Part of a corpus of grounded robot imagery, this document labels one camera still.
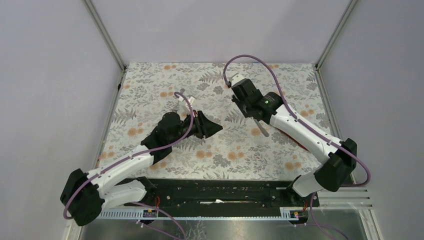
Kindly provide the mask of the silver knife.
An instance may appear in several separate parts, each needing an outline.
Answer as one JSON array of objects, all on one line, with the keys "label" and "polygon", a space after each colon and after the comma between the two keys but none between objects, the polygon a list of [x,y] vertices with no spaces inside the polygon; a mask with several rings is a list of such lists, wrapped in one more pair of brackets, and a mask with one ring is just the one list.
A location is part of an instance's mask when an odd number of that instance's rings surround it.
[{"label": "silver knife", "polygon": [[259,128],[260,132],[265,137],[269,137],[270,135],[269,135],[268,131],[261,125],[261,123],[257,119],[255,119],[255,118],[253,118],[253,120],[254,120],[255,124],[257,125],[257,127]]}]

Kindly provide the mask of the dark red cloth napkin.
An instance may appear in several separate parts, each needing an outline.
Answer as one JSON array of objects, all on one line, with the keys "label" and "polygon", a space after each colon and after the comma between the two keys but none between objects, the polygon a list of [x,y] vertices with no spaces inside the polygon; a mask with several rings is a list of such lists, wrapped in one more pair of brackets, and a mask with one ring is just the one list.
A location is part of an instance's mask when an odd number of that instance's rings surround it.
[{"label": "dark red cloth napkin", "polygon": [[291,139],[294,143],[296,143],[299,147],[301,147],[302,149],[308,151],[302,144],[300,144],[297,140],[295,140],[293,137],[291,137],[289,134],[287,134],[286,132],[279,130],[282,134],[284,134],[285,136],[287,136],[289,139]]}]

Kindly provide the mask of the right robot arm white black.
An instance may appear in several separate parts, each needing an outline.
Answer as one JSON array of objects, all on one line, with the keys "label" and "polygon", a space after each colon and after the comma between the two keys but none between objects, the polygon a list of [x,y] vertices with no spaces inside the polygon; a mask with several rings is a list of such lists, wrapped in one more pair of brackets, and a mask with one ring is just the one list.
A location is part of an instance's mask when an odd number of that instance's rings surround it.
[{"label": "right robot arm white black", "polygon": [[282,98],[269,92],[263,95],[253,82],[236,74],[232,77],[232,101],[246,118],[262,121],[290,136],[308,150],[319,162],[320,166],[298,176],[287,191],[287,201],[293,206],[301,205],[310,194],[327,190],[336,192],[355,169],[356,163],[352,155],[357,145],[353,140],[331,136],[316,126],[305,126],[308,123],[302,116],[294,117],[293,109]]}]

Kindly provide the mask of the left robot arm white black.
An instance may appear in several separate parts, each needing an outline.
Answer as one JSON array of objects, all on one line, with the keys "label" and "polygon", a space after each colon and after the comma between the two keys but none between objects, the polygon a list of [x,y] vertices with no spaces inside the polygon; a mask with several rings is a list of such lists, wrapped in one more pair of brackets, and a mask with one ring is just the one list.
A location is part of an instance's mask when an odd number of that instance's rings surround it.
[{"label": "left robot arm white black", "polygon": [[70,173],[60,195],[65,207],[64,218],[85,226],[108,208],[129,202],[140,202],[144,206],[152,204],[154,190],[138,180],[125,184],[121,181],[167,157],[173,145],[182,140],[191,136],[207,139],[222,129],[202,111],[195,111],[185,119],[176,112],[165,113],[152,132],[122,158],[88,172],[78,168]]}]

